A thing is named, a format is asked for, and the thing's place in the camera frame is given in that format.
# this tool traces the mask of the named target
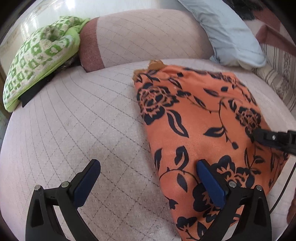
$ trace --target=black floral pattern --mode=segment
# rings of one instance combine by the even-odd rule
[[[141,116],[147,125],[160,119],[165,114],[165,108],[178,103],[176,96],[171,95],[165,86],[154,86],[146,83],[138,90],[137,101],[141,109]]]
[[[156,120],[167,116],[171,130],[179,136],[189,138],[188,132],[182,124],[181,112],[178,113],[176,109],[173,109],[181,100],[187,101],[189,104],[202,109],[201,114],[207,112],[207,115],[210,114],[212,118],[217,119],[217,125],[206,128],[203,133],[204,136],[225,138],[225,141],[228,144],[230,143],[234,150],[237,150],[239,149],[237,144],[239,140],[233,140],[231,126],[227,124],[227,120],[224,118],[228,117],[234,120],[234,122],[237,121],[237,126],[241,127],[241,134],[244,135],[244,130],[250,139],[247,147],[244,146],[244,150],[236,152],[241,153],[240,161],[232,160],[229,153],[229,155],[221,156],[216,163],[211,162],[213,163],[211,165],[212,168],[220,173],[227,182],[234,181],[238,187],[252,188],[255,184],[256,176],[261,175],[262,172],[264,173],[263,168],[268,167],[270,162],[270,172],[272,175],[269,180],[269,187],[271,187],[280,175],[289,155],[276,151],[273,152],[270,149],[271,159],[265,160],[263,158],[266,158],[266,155],[263,155],[263,152],[266,152],[266,148],[261,147],[258,143],[254,143],[252,133],[254,129],[261,128],[261,125],[264,126],[264,124],[261,123],[263,121],[260,113],[255,110],[254,106],[257,103],[249,90],[235,77],[227,76],[220,72],[193,70],[190,68],[183,68],[183,70],[193,71],[194,73],[176,72],[164,79],[154,76],[157,71],[149,71],[146,74],[140,73],[138,75],[137,81],[141,83],[144,80],[143,77],[147,77],[146,83],[141,85],[142,87],[138,89],[137,93],[137,101],[145,123],[151,125]],[[207,88],[201,89],[204,92],[199,92],[201,93],[200,96],[195,96],[193,92],[183,89],[181,85],[183,83],[182,78],[188,76],[188,74],[210,75],[212,78],[221,81],[219,88],[213,87],[211,89],[211,87],[207,86]],[[168,87],[162,86],[163,82],[166,82]],[[235,91],[235,96],[240,94],[242,96],[234,98],[233,91]],[[205,95],[211,98],[212,101],[210,103],[206,102],[207,98],[203,99]],[[244,102],[250,103],[253,108],[245,107]],[[195,165],[192,161],[195,162],[195,160],[190,160],[189,153],[185,147],[187,140],[182,140],[185,140],[185,142],[180,140],[184,145],[176,148],[176,155],[171,160],[162,160],[163,152],[164,150],[168,151],[167,148],[164,148],[164,150],[162,148],[154,150],[154,164],[161,185],[162,183],[167,185],[167,183],[172,182],[172,188],[176,189],[173,192],[167,191],[169,188],[166,192],[164,191],[172,214],[176,214],[176,211],[178,212],[184,208],[184,197],[188,197],[188,200],[191,200],[188,202],[190,203],[189,208],[193,209],[194,214],[182,214],[174,217],[177,219],[176,227],[181,231],[180,234],[183,240],[199,240],[221,209],[214,206],[204,185],[199,182],[196,170],[192,170],[192,166]],[[239,218],[240,214],[236,214],[232,222],[238,221]]]
[[[261,128],[261,115],[253,108],[240,107],[235,117],[242,126],[245,126],[245,132],[247,136],[254,142],[253,131],[257,128]]]
[[[137,101],[141,110],[141,116],[147,125],[167,114],[171,129],[178,135],[189,138],[186,128],[182,125],[181,115],[169,107],[179,103],[177,96],[172,95],[165,86],[154,86],[153,83],[145,83],[139,88]]]

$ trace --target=dark fabric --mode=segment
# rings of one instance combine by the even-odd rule
[[[0,211],[0,240],[3,241],[18,241],[18,239],[11,232],[10,228],[7,226],[5,220],[3,219]]]
[[[263,10],[263,4],[259,0],[223,0],[230,6],[242,20],[253,20],[253,10]]]
[[[75,54],[73,57],[68,59],[65,63],[63,63],[60,67],[58,67],[55,71],[53,71],[48,76],[44,77],[42,80],[38,81],[36,84],[34,84],[30,89],[28,89],[25,93],[20,95],[18,98],[19,101],[22,102],[22,107],[25,107],[26,104],[33,99],[35,95],[39,93],[39,91],[48,83],[50,82],[53,77],[60,73],[61,71],[65,70],[66,68],[74,67],[81,65],[80,59],[78,57],[78,54]]]

